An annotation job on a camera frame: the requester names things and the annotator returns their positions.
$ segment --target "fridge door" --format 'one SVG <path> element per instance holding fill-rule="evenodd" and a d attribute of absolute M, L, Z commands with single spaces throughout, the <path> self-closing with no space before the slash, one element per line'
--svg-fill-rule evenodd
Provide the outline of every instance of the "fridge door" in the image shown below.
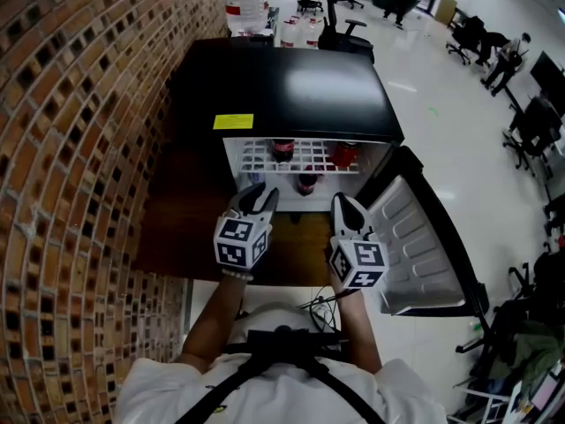
<path fill-rule="evenodd" d="M 422 169 L 409 148 L 397 148 L 356 197 L 388 247 L 390 269 L 373 298 L 383 314 L 482 317 L 485 287 Z"/>

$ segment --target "yellow label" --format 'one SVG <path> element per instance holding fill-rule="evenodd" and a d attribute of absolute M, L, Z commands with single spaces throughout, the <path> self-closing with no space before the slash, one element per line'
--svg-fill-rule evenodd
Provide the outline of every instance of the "yellow label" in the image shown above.
<path fill-rule="evenodd" d="M 253 129 L 253 115 L 216 115 L 214 130 Z"/>

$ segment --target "tiled floor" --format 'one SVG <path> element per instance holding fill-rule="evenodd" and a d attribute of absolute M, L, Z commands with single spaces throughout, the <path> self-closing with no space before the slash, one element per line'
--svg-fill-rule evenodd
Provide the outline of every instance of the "tiled floor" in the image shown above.
<path fill-rule="evenodd" d="M 509 295 L 508 267 L 534 261 L 544 241 L 543 195 L 529 175 L 515 170 L 512 155 L 501 146 L 501 129 L 513 117 L 509 102 L 503 94 L 491 97 L 470 67 L 447 54 L 450 33 L 444 26 L 412 13 L 401 31 L 381 15 L 369 3 L 364 10 L 339 5 L 338 29 L 345 31 L 345 19 L 367 23 L 354 34 L 375 46 L 375 68 L 405 144 L 425 165 L 426 178 L 451 216 L 478 280 L 486 284 L 491 304 L 498 303 Z M 214 286 L 194 285 L 192 322 Z M 245 308 L 274 299 L 300 304 L 316 292 L 250 287 Z M 455 347 L 471 337 L 471 318 L 391 317 L 367 303 L 383 360 L 404 359 L 453 411 L 462 398 L 452 386 L 469 370 L 469 358 L 455 354 Z"/>

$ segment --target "fridge shelf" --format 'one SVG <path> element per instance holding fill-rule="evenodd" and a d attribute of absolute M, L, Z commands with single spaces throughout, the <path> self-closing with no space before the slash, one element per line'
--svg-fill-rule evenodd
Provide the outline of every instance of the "fridge shelf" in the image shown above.
<path fill-rule="evenodd" d="M 335 142 L 315 139 L 295 139 L 294 156 L 290 162 L 278 163 L 271 154 L 272 140 L 245 140 L 239 155 L 239 171 L 243 173 L 359 174 L 356 159 L 347 168 L 335 166 L 331 160 Z"/>

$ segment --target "wall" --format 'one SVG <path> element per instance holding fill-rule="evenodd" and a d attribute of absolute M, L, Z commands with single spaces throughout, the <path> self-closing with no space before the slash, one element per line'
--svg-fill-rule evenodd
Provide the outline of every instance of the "wall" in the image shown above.
<path fill-rule="evenodd" d="M 508 38 L 519 37 L 523 32 L 531 35 L 528 62 L 509 84 L 509 89 L 522 106 L 528 104 L 528 95 L 539 92 L 530 69 L 543 50 L 555 63 L 565 65 L 565 24 L 561 22 L 557 11 L 550 13 L 532 0 L 456 1 L 464 11 L 482 18 L 488 31 L 501 32 Z"/>
<path fill-rule="evenodd" d="M 0 421 L 109 422 L 180 280 L 133 271 L 165 80 L 222 0 L 0 0 Z"/>

